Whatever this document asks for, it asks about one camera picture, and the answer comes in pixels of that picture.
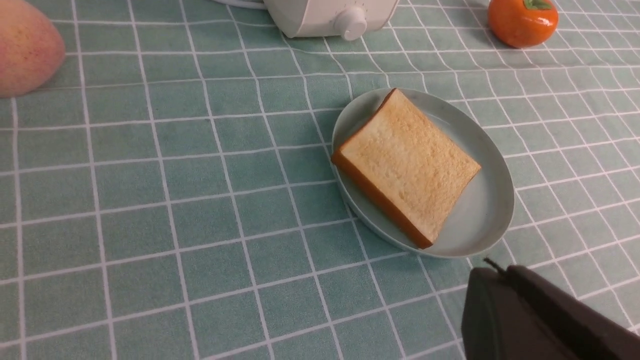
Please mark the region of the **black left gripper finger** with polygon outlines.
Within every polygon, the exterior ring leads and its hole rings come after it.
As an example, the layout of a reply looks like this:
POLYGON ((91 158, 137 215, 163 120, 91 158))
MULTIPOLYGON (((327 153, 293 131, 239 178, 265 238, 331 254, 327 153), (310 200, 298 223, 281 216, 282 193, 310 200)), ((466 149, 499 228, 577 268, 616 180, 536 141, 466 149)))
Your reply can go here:
POLYGON ((522 265, 471 269, 461 337, 468 360, 637 360, 639 337, 522 265))

